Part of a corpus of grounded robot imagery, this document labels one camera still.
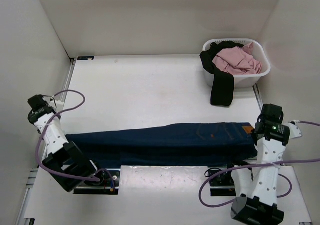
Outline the dark blue denim trousers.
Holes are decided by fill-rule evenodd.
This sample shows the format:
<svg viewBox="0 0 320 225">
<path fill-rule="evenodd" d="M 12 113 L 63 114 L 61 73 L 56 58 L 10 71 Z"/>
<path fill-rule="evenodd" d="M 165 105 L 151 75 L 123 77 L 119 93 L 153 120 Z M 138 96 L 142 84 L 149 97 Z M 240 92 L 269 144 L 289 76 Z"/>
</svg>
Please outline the dark blue denim trousers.
<svg viewBox="0 0 320 225">
<path fill-rule="evenodd" d="M 121 166 L 223 166 L 252 159 L 250 123 L 177 123 L 161 127 L 68 134 L 102 168 Z"/>
</svg>

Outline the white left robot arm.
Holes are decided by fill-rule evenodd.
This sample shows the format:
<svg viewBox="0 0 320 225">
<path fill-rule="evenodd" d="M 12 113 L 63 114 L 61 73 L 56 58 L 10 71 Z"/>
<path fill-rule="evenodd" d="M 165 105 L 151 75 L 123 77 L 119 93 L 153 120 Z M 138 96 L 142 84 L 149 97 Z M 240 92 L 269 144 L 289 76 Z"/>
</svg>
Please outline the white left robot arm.
<svg viewBox="0 0 320 225">
<path fill-rule="evenodd" d="M 34 125 L 44 141 L 46 157 L 40 166 L 47 171 L 66 191 L 71 192 L 82 182 L 100 185 L 105 173 L 97 164 L 88 159 L 78 146 L 69 141 L 61 127 L 61 116 L 43 95 L 35 95 L 28 99 L 31 111 L 28 121 Z"/>
</svg>

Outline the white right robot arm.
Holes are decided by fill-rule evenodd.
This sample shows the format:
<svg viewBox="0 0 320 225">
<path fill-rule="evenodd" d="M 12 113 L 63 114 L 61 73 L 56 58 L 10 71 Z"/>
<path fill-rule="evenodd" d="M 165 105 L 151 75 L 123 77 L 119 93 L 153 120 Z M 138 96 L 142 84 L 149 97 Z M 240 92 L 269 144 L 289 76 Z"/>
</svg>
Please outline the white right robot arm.
<svg viewBox="0 0 320 225">
<path fill-rule="evenodd" d="M 245 225 L 279 225 L 285 213 L 278 209 L 277 184 L 280 162 L 290 139 L 280 106 L 265 104 L 251 132 L 257 149 L 253 168 L 232 167 L 224 178 L 235 185 L 231 218 Z"/>
</svg>

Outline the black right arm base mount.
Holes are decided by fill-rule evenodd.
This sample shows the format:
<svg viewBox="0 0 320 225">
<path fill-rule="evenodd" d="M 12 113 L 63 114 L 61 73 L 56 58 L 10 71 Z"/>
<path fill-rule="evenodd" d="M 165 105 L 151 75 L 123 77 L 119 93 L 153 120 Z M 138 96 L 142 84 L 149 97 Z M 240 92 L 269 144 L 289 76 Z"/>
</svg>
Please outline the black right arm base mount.
<svg viewBox="0 0 320 225">
<path fill-rule="evenodd" d="M 209 182 L 211 197 L 235 197 L 235 184 L 231 173 L 223 173 Z"/>
</svg>

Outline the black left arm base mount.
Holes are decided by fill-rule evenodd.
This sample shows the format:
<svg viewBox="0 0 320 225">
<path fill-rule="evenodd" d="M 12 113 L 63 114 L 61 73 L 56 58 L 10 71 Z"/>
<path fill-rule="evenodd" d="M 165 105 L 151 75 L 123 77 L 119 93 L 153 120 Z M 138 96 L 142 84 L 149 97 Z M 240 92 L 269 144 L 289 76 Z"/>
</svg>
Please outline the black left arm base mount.
<svg viewBox="0 0 320 225">
<path fill-rule="evenodd" d="M 111 195 L 119 194 L 121 169 L 109 170 L 99 173 L 100 182 L 83 182 L 73 190 L 74 195 Z"/>
</svg>

